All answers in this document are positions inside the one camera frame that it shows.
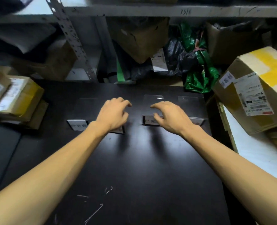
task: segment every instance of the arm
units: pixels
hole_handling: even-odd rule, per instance
[[[179,106],[160,102],[151,108],[162,111],[164,119],[154,114],[160,126],[192,145],[257,222],[277,224],[277,178],[213,139]]]
[[[0,225],[43,224],[111,130],[125,124],[129,101],[106,101],[96,121],[74,140],[0,192]]]

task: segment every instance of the barcode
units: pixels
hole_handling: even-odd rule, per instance
[[[259,106],[251,106],[251,109],[258,109],[258,108],[263,108],[263,107],[268,107],[268,105],[259,105]]]
[[[242,101],[243,107],[244,107],[244,108],[247,108],[247,105],[246,105],[246,103],[245,103],[245,101],[244,101],[243,95],[240,93],[240,94],[238,94],[238,96],[240,97],[240,100]]]

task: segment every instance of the black table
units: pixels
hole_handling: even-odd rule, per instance
[[[87,224],[230,224],[222,182],[199,154],[179,136],[141,125],[144,94],[174,103],[178,96],[196,97],[194,112],[204,114],[201,94],[170,86],[38,83],[50,106],[39,131],[23,134],[0,190],[80,133],[66,122],[75,118],[80,98],[96,99],[83,115],[113,97],[133,104],[126,109],[126,134],[103,139],[46,224],[85,224],[101,206]],[[202,127],[210,134],[208,121]]]

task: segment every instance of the metal shelf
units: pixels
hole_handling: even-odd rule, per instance
[[[46,0],[33,0],[23,10],[0,17],[0,24],[57,22]]]
[[[68,15],[170,17],[277,17],[277,5],[126,4],[120,0],[61,0]]]

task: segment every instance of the finger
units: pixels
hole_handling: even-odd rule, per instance
[[[123,101],[123,102],[122,102],[122,107],[123,107],[123,109],[125,109],[126,106],[132,107],[131,102],[129,102],[128,100]]]
[[[118,102],[123,102],[125,99],[123,99],[122,97],[119,97],[119,98],[117,98],[117,101]]]
[[[158,124],[159,124],[160,126],[163,126],[164,120],[163,120],[163,118],[161,118],[161,117],[158,115],[158,113],[154,113],[154,118],[155,118],[155,120],[158,122]]]
[[[159,103],[152,104],[150,107],[153,109],[155,108],[155,109],[161,110],[164,105],[165,105],[164,102],[159,102]]]
[[[122,121],[123,121],[122,125],[124,125],[126,123],[128,117],[129,117],[129,114],[127,112],[124,112],[123,116],[122,116]]]

